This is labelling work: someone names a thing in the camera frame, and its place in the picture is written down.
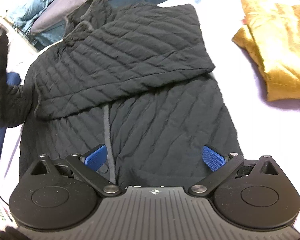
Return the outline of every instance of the metal screw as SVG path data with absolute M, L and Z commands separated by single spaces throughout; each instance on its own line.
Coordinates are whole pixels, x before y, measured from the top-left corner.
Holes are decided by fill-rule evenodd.
M 194 193 L 203 193 L 203 192 L 207 191 L 207 187 L 203 186 L 203 185 L 194 185 L 194 186 L 191 187 L 191 190 Z
M 103 191 L 108 194 L 114 194 L 119 191 L 119 187 L 117 185 L 107 185 L 103 188 Z

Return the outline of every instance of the folded yellow cloth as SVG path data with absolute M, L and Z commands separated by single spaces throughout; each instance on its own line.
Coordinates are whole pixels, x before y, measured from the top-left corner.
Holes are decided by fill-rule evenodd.
M 267 100 L 300 99 L 300 5 L 241 0 L 244 25 L 233 42 L 246 49 L 266 81 Z

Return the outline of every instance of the yellow garment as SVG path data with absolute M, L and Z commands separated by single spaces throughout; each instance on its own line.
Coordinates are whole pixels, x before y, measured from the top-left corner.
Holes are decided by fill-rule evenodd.
M 241 3 L 246 25 L 232 40 L 257 63 L 268 101 L 300 99 L 300 5 L 269 0 Z

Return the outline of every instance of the jacket sleeve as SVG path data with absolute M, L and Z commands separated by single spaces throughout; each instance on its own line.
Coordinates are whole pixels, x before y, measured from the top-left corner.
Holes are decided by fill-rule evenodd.
M 0 127 L 16 127 L 25 122 L 32 103 L 32 88 L 10 86 L 6 70 L 0 69 Z

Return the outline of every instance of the blue textured pad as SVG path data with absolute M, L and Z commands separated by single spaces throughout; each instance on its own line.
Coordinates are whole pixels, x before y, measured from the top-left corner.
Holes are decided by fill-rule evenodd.
M 226 160 L 223 156 L 219 155 L 207 146 L 204 146 L 202 149 L 202 160 L 212 171 L 216 171 L 226 164 Z
M 90 169 L 97 171 L 107 160 L 108 150 L 105 145 L 86 157 L 84 164 Z

